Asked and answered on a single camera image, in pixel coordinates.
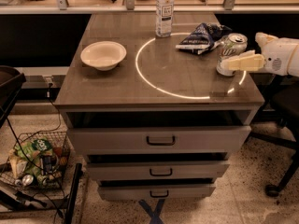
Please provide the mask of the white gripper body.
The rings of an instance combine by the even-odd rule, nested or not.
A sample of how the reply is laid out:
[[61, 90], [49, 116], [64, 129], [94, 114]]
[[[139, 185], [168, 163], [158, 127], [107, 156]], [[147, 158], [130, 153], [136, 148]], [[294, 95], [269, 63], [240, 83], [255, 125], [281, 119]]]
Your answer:
[[277, 38], [262, 48], [264, 71], [280, 76], [296, 76], [296, 40]]

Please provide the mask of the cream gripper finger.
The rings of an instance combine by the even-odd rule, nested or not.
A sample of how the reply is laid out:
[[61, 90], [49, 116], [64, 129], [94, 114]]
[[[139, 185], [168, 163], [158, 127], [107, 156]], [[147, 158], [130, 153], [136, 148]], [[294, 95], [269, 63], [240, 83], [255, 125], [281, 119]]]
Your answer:
[[258, 71], [263, 65], [264, 57], [261, 54], [234, 56], [221, 62], [221, 68], [229, 71]]
[[255, 41], [256, 41], [256, 43], [258, 44], [258, 46], [260, 48], [263, 48], [266, 44], [268, 44], [269, 42], [271, 42], [273, 40], [276, 40], [276, 39], [277, 39], [276, 36], [268, 35], [268, 34], [265, 34], [265, 33], [262, 33], [262, 32], [258, 32], [255, 35]]

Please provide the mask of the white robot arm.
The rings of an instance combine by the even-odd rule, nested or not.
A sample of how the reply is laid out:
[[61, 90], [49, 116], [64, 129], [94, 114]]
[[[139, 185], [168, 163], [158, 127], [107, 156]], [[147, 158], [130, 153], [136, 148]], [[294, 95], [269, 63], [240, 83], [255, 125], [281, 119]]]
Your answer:
[[233, 76], [235, 71], [299, 77], [299, 39], [259, 32], [255, 41], [261, 53], [249, 50], [226, 58], [218, 64], [217, 71], [227, 77]]

